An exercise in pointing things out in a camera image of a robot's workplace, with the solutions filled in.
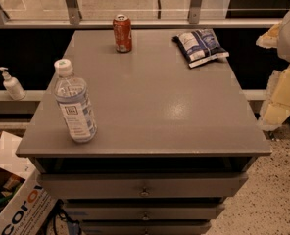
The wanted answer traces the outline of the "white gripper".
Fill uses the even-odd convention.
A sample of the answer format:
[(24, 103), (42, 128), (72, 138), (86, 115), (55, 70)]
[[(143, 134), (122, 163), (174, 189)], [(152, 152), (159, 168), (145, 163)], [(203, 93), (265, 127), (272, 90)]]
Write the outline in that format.
[[(261, 35), (256, 45), (277, 48), (278, 56), (290, 63), (290, 10), (281, 23)], [(266, 99), (260, 109), (258, 126), (263, 131), (273, 131), (290, 117), (290, 65), (284, 71), (274, 70), (268, 80)]]

